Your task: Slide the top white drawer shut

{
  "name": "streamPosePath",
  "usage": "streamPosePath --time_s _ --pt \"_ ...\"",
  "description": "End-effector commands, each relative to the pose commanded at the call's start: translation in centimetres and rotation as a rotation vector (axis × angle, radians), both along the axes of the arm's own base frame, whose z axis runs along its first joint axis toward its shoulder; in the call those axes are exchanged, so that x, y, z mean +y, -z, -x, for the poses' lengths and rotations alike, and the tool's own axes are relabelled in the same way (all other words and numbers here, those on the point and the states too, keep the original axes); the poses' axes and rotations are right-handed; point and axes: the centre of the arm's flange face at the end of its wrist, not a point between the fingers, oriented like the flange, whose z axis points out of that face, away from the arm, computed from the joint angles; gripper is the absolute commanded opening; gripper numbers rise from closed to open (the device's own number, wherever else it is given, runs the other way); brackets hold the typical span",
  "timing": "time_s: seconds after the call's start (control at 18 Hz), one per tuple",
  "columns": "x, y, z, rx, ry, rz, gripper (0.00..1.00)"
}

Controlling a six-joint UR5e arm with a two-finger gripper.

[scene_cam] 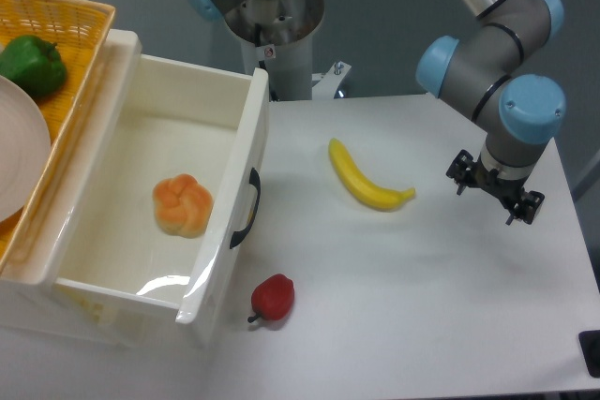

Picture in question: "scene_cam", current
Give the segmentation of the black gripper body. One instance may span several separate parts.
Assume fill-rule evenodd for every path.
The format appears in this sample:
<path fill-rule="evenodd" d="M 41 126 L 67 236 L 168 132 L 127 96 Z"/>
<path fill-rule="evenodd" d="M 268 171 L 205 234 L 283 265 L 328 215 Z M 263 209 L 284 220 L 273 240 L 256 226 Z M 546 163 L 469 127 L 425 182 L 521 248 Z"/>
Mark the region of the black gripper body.
<path fill-rule="evenodd" d="M 504 208 L 514 208 L 521 201 L 527 180 L 527 178 L 503 179 L 496 169 L 487 170 L 480 160 L 475 163 L 472 177 L 476 188 L 484 190 L 497 199 Z"/>

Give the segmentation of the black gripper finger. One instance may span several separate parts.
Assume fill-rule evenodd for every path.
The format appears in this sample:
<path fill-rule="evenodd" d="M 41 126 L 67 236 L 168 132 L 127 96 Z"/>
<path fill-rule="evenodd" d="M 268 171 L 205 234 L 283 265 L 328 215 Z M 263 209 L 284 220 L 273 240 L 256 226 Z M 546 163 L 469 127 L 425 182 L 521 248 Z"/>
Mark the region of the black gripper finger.
<path fill-rule="evenodd" d="M 453 159 L 446 177 L 452 179 L 457 185 L 457 194 L 460 196 L 467 188 L 476 188 L 476 162 L 466 150 L 461 150 Z"/>
<path fill-rule="evenodd" d="M 511 225 L 514 221 L 531 225 L 545 200 L 545 195 L 538 191 L 523 191 L 507 203 L 509 216 L 505 222 Z"/>

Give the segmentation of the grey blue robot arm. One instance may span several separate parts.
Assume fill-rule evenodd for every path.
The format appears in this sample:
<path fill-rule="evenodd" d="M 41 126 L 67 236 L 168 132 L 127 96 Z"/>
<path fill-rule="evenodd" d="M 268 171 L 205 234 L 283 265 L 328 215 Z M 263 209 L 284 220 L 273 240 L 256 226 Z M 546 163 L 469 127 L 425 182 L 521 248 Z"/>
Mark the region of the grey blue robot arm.
<path fill-rule="evenodd" d="M 325 99 L 346 67 L 312 70 L 312 38 L 323 21 L 323 0 L 187 0 L 208 21 L 224 21 L 237 37 L 247 71 L 265 70 L 277 100 Z M 459 189 L 497 199 L 511 220 L 532 223 L 544 196 L 525 183 L 557 134 L 565 112 L 562 88 L 517 69 L 563 25 L 561 0 L 463 0 L 479 30 L 468 40 L 440 37 L 415 71 L 418 84 L 472 123 L 486 140 L 478 156 L 459 153 L 447 176 Z"/>

